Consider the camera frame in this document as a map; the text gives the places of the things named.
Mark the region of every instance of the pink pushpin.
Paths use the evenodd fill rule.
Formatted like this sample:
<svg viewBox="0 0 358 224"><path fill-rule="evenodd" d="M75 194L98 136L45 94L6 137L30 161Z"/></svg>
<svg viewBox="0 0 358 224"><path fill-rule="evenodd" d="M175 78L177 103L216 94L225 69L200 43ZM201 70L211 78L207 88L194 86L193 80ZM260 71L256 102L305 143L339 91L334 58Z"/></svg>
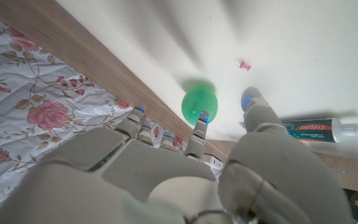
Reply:
<svg viewBox="0 0 358 224"><path fill-rule="evenodd" d="M249 71L250 69L251 69L251 66L249 65L246 65L244 62L241 62L241 63L239 63L239 62L237 62L237 64L239 64L240 65L240 68L244 68L244 69L246 69L247 71Z"/></svg>

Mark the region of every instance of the floral bedsheet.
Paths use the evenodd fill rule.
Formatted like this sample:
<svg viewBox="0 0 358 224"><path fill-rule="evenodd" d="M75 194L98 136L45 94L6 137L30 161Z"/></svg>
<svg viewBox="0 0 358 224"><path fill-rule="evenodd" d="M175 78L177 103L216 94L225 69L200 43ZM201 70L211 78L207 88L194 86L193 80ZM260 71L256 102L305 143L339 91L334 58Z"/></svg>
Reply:
<svg viewBox="0 0 358 224"><path fill-rule="evenodd" d="M90 129L114 129L131 109L0 21L0 203L48 152ZM152 122L155 147L164 131ZM186 147L176 136L173 144Z"/></svg>

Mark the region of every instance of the toothpaste cap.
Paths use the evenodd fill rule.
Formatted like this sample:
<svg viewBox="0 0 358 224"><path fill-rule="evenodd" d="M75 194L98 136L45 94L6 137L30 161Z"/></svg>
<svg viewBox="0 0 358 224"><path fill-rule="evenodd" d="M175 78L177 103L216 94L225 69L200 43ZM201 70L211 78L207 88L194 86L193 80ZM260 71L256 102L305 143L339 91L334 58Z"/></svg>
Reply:
<svg viewBox="0 0 358 224"><path fill-rule="evenodd" d="M358 124L343 124L342 133L344 136L358 136Z"/></svg>

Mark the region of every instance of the toothpaste tube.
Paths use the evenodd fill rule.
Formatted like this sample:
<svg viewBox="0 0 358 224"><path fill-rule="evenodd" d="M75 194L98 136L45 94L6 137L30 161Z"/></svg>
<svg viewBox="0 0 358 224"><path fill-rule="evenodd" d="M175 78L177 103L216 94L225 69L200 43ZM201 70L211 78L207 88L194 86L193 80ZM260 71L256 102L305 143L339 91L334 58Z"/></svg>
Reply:
<svg viewBox="0 0 358 224"><path fill-rule="evenodd" d="M337 118L283 121L288 133L301 141L341 142L345 136L358 136L358 124L342 124Z"/></svg>

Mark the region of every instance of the robotic hand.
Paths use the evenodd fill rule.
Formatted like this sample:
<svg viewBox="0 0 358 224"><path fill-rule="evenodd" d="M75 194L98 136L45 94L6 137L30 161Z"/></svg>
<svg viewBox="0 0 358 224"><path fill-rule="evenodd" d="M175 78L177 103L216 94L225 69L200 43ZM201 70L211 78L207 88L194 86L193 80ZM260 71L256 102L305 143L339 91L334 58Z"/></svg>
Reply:
<svg viewBox="0 0 358 224"><path fill-rule="evenodd" d="M0 223L350 223L333 176L257 89L246 89L242 108L248 133L219 184L200 162L208 112L182 156L170 133L150 146L141 103L114 131L94 129L45 156L4 202Z"/></svg>

